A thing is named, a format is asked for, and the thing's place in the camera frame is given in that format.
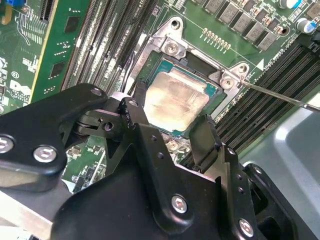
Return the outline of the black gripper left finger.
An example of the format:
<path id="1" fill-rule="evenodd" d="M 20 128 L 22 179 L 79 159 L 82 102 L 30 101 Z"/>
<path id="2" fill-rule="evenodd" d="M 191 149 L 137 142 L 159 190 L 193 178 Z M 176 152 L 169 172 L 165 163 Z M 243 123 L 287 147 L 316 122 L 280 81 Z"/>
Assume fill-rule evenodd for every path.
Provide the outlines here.
<path id="1" fill-rule="evenodd" d="M 104 91 L 82 83 L 0 118 L 0 186 L 46 192 L 58 185 L 67 164 L 66 149 L 82 140 L 74 126 L 92 113 L 112 129 L 104 138 L 135 150 L 155 222 L 168 234 L 191 227 L 194 210 L 186 188 L 158 129 L 150 126 L 142 105 L 125 97 L 116 112 L 105 110 Z"/>

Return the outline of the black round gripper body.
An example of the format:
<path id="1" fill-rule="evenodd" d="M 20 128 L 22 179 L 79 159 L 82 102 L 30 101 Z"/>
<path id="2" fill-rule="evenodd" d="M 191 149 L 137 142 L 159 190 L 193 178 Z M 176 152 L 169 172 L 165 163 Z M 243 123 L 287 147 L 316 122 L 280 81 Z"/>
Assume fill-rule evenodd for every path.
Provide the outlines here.
<path id="1" fill-rule="evenodd" d="M 194 207 L 194 221 L 181 234 L 170 235 L 155 222 L 136 167 L 127 167 L 72 195 L 57 212 L 53 240 L 234 240 L 217 183 L 177 168 Z"/>

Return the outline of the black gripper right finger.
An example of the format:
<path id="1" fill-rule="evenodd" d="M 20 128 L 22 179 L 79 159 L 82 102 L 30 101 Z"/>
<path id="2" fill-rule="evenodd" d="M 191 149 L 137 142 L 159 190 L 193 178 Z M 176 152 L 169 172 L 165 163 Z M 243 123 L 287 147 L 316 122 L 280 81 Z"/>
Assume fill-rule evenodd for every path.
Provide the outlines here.
<path id="1" fill-rule="evenodd" d="M 189 133 L 195 168 L 218 185 L 218 227 L 231 240 L 296 240 L 295 218 L 280 191 L 254 164 L 242 166 L 223 144 L 210 115 Z"/>

